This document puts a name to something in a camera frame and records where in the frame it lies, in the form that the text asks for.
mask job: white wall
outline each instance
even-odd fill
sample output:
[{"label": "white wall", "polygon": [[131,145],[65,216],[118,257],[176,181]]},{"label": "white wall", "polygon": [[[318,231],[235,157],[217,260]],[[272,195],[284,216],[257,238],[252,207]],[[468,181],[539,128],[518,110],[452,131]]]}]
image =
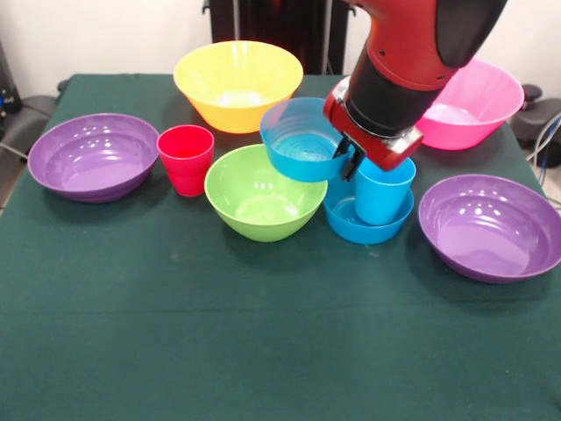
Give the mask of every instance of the white wall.
[{"label": "white wall", "polygon": [[[508,0],[478,56],[521,83],[540,85],[546,96],[561,96],[560,18],[560,0]],[[370,29],[370,18],[362,10],[349,19],[346,73],[352,71]]]},{"label": "white wall", "polygon": [[[74,73],[171,73],[211,42],[202,0],[0,0],[0,39],[23,96],[54,93]],[[561,96],[561,1],[508,0],[479,56]],[[345,71],[370,19],[349,17]]]},{"label": "white wall", "polygon": [[202,0],[0,0],[0,39],[22,96],[74,73],[171,73],[211,42]]}]

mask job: blue cup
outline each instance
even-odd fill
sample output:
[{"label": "blue cup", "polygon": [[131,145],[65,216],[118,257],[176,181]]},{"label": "blue cup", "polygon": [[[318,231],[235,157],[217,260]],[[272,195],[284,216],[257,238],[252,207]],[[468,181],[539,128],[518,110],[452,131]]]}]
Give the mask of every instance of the blue cup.
[{"label": "blue cup", "polygon": [[365,159],[356,175],[356,211],[359,218],[370,225],[391,223],[415,175],[415,163],[410,158],[391,171],[384,171]]},{"label": "blue cup", "polygon": [[323,115],[325,99],[291,98],[270,108],[259,131],[273,167],[298,182],[339,177],[354,149],[333,158],[341,139]]}]

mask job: pink bowl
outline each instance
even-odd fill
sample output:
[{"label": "pink bowl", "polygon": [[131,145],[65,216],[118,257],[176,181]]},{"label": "pink bowl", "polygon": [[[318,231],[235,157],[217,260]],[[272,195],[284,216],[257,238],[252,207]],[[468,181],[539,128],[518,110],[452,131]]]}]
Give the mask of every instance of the pink bowl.
[{"label": "pink bowl", "polygon": [[512,117],[523,101],[522,85],[512,75],[473,59],[451,78],[417,128],[423,132],[424,145],[467,149]]}]

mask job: red cup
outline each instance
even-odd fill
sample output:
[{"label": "red cup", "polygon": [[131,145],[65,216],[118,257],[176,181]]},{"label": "red cup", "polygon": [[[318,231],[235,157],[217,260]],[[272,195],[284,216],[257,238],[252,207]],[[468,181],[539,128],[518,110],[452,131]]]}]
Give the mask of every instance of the red cup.
[{"label": "red cup", "polygon": [[204,177],[214,157],[214,136],[199,125],[178,125],[158,138],[158,152],[169,181],[181,196],[204,193]]}]

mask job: yellow bowl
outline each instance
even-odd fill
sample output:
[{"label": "yellow bowl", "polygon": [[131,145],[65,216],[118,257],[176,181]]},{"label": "yellow bowl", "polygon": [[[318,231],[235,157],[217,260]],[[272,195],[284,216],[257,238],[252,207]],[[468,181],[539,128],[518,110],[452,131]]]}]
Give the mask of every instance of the yellow bowl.
[{"label": "yellow bowl", "polygon": [[174,82],[212,127],[229,133],[259,129],[263,114],[290,98],[303,78],[291,53],[257,41],[197,48],[175,66]]}]

